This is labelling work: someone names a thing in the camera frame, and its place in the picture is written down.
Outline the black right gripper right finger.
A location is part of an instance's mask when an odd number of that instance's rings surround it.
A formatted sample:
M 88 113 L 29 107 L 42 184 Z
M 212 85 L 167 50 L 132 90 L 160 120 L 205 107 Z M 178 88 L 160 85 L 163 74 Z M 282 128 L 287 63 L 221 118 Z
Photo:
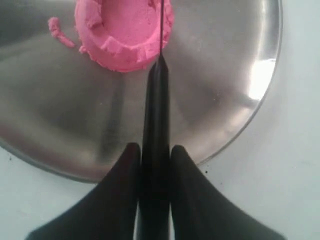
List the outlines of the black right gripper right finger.
M 172 148 L 169 195 L 177 240 L 283 240 L 246 214 L 201 173 L 186 149 Z

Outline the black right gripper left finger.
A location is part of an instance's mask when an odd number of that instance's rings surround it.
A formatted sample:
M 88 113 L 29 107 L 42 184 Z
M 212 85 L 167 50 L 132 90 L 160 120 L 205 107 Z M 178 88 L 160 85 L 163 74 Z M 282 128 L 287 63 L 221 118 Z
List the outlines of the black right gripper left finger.
M 140 146 L 127 144 L 115 165 L 93 190 L 63 214 L 33 230 L 27 239 L 133 239 L 140 157 Z

